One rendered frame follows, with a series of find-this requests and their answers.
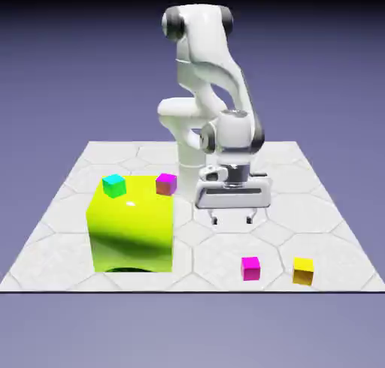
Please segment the small yellow cube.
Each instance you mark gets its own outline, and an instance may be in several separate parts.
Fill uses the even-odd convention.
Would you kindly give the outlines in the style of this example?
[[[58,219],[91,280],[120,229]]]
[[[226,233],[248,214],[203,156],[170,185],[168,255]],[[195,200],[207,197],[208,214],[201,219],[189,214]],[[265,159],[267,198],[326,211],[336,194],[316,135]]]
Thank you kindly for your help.
[[[314,262],[310,258],[294,257],[293,283],[310,286],[314,277]]]

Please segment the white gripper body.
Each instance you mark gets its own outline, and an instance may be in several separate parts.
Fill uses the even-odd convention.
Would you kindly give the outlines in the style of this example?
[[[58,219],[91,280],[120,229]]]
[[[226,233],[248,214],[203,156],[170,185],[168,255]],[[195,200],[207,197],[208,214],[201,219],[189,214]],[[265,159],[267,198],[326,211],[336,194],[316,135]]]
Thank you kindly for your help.
[[[195,206],[198,209],[265,208],[271,204],[271,179],[249,177],[246,182],[199,181]]]

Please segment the small cyan cube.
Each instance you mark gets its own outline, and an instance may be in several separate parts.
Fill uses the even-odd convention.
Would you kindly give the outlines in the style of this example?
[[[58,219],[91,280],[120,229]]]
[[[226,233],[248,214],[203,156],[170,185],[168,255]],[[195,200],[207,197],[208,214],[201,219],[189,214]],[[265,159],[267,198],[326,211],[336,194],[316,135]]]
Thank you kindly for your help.
[[[102,178],[103,192],[110,198],[126,194],[126,180],[119,174],[111,174]]]

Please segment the small magenta cube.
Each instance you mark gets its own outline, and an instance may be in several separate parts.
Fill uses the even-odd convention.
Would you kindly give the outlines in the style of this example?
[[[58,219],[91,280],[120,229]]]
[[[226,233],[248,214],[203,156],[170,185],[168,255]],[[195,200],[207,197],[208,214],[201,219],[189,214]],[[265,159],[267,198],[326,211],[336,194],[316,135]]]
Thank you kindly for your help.
[[[177,176],[170,173],[161,173],[156,178],[156,193],[171,196],[177,189]]]
[[[241,275],[244,281],[260,279],[261,267],[258,257],[243,257],[241,259]]]

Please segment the large yellow-green box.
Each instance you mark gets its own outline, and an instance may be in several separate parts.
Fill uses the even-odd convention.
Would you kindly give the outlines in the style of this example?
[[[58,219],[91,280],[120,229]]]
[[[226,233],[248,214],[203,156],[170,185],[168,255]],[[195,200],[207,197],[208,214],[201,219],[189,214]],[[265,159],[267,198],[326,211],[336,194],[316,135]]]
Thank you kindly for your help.
[[[103,176],[86,210],[94,270],[171,272],[173,195],[156,193],[159,175],[120,176],[126,180],[126,194],[108,197],[102,188]]]

